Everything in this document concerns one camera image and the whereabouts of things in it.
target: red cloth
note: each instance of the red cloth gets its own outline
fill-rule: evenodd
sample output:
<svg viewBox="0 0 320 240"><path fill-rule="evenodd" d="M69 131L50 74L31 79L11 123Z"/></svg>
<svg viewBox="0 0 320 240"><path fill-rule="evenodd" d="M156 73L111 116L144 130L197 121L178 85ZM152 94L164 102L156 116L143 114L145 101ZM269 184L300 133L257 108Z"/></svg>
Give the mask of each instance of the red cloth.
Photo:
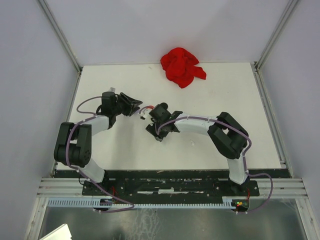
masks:
<svg viewBox="0 0 320 240"><path fill-rule="evenodd" d="M194 77L206 79L207 74L202 67L195 66L198 59L182 47L172 49L161 58L161 65L166 78L185 88L192 83Z"/></svg>

